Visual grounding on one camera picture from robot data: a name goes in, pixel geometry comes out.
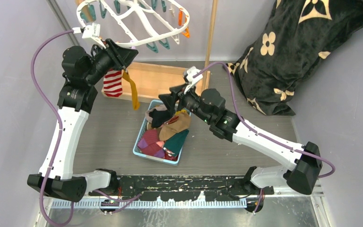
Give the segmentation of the red white striped santa sock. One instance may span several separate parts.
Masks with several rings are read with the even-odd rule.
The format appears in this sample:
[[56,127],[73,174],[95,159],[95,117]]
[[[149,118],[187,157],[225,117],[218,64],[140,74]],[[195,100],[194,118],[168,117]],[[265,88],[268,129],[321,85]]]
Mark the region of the red white striped santa sock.
[[120,97],[122,89],[122,71],[111,70],[104,76],[103,94],[107,97]]

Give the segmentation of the white plastic sock hanger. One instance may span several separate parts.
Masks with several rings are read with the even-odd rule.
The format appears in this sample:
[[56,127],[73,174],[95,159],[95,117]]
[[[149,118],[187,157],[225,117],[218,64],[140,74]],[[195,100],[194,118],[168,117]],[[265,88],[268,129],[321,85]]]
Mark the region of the white plastic sock hanger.
[[190,37],[190,14],[175,0],[77,0],[76,17],[74,34],[82,36],[84,27],[95,22],[105,45],[103,28],[111,22],[115,43],[126,48],[145,45],[157,52],[158,44],[169,49],[170,41],[180,44],[181,36]]

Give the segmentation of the mustard yellow sock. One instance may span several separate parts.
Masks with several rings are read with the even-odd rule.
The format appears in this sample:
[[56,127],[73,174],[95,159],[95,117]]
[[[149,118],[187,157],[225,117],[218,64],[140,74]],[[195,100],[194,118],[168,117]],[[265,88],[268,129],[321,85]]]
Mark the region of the mustard yellow sock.
[[127,70],[123,71],[122,78],[124,80],[126,80],[130,85],[131,101],[132,101],[133,110],[138,110],[140,107],[140,102],[138,100],[137,86],[136,86],[135,82],[131,79]]

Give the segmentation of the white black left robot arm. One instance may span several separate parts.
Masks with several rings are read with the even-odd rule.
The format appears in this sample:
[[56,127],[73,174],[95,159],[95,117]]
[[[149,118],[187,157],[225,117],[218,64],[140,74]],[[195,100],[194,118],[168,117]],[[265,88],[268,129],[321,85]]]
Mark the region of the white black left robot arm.
[[44,197],[71,202],[91,192],[114,195],[118,191],[115,171],[99,168],[74,174],[73,164],[81,132],[98,94],[96,83],[111,70],[126,69],[137,54],[137,50],[120,47],[111,39],[105,41],[104,47],[93,45],[90,53],[81,46],[64,51],[61,65],[65,83],[54,108],[57,124],[43,165],[27,179],[31,188]]

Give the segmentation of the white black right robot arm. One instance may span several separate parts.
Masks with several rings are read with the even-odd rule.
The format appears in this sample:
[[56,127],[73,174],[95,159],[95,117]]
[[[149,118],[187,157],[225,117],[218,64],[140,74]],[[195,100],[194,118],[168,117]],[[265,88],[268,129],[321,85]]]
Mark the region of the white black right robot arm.
[[198,95],[195,89],[180,85],[171,87],[170,93],[159,95],[159,99],[172,112],[187,109],[209,125],[216,137],[245,145],[279,163],[274,167],[250,167],[242,180],[242,188],[248,194],[272,186],[288,186],[298,193],[312,194],[322,169],[316,144],[287,141],[257,128],[240,114],[226,109],[225,99],[215,88]]

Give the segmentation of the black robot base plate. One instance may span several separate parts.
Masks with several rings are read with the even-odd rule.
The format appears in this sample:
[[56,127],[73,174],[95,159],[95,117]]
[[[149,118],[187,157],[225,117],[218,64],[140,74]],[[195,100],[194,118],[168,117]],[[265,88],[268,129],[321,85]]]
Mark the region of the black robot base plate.
[[272,186],[254,189],[243,176],[235,175],[122,175],[114,189],[89,192],[102,196],[102,211],[115,207],[153,208],[244,208],[258,212]]

